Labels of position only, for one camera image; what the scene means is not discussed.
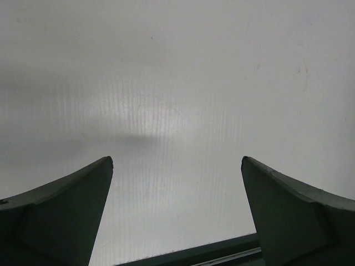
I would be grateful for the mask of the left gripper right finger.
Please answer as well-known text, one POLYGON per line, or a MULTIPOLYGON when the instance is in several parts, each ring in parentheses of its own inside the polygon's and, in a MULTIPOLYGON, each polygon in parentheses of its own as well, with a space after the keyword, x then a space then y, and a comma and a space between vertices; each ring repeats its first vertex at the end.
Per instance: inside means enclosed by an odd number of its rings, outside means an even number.
POLYGON ((354 200, 248 156, 241 173, 266 265, 354 265, 354 200))

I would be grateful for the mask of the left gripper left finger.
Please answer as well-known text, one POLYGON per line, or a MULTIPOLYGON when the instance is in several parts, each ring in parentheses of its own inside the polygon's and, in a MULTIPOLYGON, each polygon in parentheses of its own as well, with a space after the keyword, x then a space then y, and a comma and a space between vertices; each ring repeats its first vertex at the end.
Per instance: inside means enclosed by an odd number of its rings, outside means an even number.
POLYGON ((103 157, 1 200, 1 265, 88 265, 113 177, 103 157))

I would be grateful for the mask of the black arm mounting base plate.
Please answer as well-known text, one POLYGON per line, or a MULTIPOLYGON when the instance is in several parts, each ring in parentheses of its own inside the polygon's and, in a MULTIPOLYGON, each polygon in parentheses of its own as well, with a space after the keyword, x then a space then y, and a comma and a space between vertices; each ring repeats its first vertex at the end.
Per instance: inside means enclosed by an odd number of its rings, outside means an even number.
POLYGON ((265 265, 265 262, 257 234, 253 233, 124 265, 265 265))

